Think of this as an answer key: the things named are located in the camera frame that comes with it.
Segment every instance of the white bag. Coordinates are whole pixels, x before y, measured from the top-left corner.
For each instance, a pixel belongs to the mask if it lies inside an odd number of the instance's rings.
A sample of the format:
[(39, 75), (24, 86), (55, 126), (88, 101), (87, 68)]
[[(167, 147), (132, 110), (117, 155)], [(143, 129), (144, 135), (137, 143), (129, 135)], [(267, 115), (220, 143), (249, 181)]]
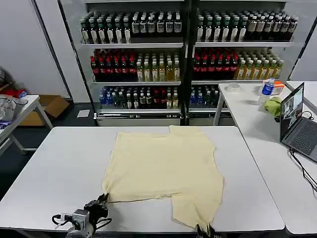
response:
[(0, 120), (12, 121), (14, 113), (17, 113), (22, 107), (28, 103), (26, 99), (17, 99), (7, 95), (0, 95)]

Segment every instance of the yellow bottle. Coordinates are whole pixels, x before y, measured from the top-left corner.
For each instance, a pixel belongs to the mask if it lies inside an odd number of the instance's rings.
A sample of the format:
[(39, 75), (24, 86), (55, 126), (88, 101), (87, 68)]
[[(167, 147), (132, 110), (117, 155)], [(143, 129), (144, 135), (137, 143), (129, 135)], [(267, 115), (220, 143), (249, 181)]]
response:
[(262, 61), (258, 59), (256, 65), (252, 68), (250, 79), (258, 79), (261, 63)]
[(279, 78), (280, 78), (281, 72), (282, 72), (283, 64), (284, 64), (284, 60), (281, 59), (281, 60), (278, 62), (277, 67), (276, 67), (275, 70), (274, 70), (273, 78), (275, 78), (275, 79), (279, 79)]
[(262, 79), (262, 80), (265, 79), (268, 63), (269, 63), (269, 61), (267, 59), (265, 59), (263, 66), (260, 68), (260, 71), (258, 74), (258, 79)]
[(242, 75), (244, 72), (244, 64), (246, 63), (246, 61), (244, 59), (242, 59), (240, 61), (240, 66), (237, 67), (237, 71), (234, 74), (234, 79), (236, 80), (243, 80)]
[(253, 60), (249, 60), (248, 66), (246, 66), (246, 67), (244, 68), (244, 72), (243, 72), (243, 75), (242, 75), (242, 78), (243, 78), (244, 80), (250, 79), (251, 70), (252, 70), (252, 64), (253, 64)]
[(265, 79), (272, 78), (274, 70), (275, 70), (276, 60), (272, 60), (270, 66), (268, 67), (265, 75)]
[(172, 61), (169, 60), (167, 62), (167, 67), (166, 67), (166, 77), (168, 82), (174, 81), (174, 71), (173, 71), (173, 66), (172, 66)]

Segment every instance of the cable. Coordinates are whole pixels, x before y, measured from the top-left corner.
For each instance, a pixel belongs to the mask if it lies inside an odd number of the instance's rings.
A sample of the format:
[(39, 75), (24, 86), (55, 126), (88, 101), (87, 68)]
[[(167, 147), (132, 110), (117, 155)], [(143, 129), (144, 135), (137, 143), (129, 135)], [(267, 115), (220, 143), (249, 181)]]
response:
[[(303, 172), (303, 177), (304, 179), (306, 179), (306, 181), (310, 184), (310, 186), (312, 187), (312, 189), (317, 192), (317, 182), (313, 179), (313, 177), (307, 172), (307, 170), (304, 168), (304, 166), (302, 165), (302, 163), (296, 158), (295, 156), (295, 151), (293, 149), (289, 149), (290, 154), (292, 155), (292, 157), (294, 158), (294, 160), (299, 164), (299, 166), (302, 169)], [(308, 177), (315, 183), (315, 185), (312, 184), (312, 182), (309, 180), (309, 178), (306, 176), (308, 175)]]
[(108, 222), (106, 222), (106, 223), (102, 224), (101, 226), (97, 227), (96, 230), (100, 229), (101, 227), (104, 227), (105, 225), (108, 225), (112, 221), (112, 218), (101, 219), (100, 221), (97, 222), (96, 225), (98, 225), (98, 223), (100, 223), (100, 222), (105, 222), (105, 221), (108, 221)]

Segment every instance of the power cord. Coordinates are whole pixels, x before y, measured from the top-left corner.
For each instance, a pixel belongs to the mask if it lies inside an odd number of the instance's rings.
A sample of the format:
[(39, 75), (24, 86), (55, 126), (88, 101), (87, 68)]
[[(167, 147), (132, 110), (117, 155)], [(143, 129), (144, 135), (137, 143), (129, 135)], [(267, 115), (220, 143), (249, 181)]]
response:
[[(313, 114), (310, 111), (304, 111), (302, 112), (302, 115), (304, 113), (309, 113), (310, 116), (308, 117), (309, 120), (314, 120)], [(312, 187), (312, 189), (317, 192), (317, 182), (313, 179), (313, 177), (307, 172), (307, 170), (304, 168), (304, 166), (302, 165), (302, 163), (299, 161), (299, 159), (296, 158), (295, 156), (295, 152), (296, 150), (289, 148), (289, 153), (291, 154), (291, 156), (294, 158), (294, 160), (297, 162), (297, 164), (301, 167), (302, 172), (303, 172), (303, 177), (304, 179), (306, 179), (306, 181), (310, 184), (310, 186)]]

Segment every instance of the white wall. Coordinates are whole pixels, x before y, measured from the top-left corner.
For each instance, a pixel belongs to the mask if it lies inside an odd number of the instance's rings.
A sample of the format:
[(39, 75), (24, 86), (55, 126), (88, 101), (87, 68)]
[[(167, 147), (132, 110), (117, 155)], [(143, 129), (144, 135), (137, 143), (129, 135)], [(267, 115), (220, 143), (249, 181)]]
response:
[(36, 3), (74, 102), (90, 102), (57, 0), (36, 0)]
[(0, 67), (30, 94), (69, 98), (31, 3), (5, 1), (0, 22)]

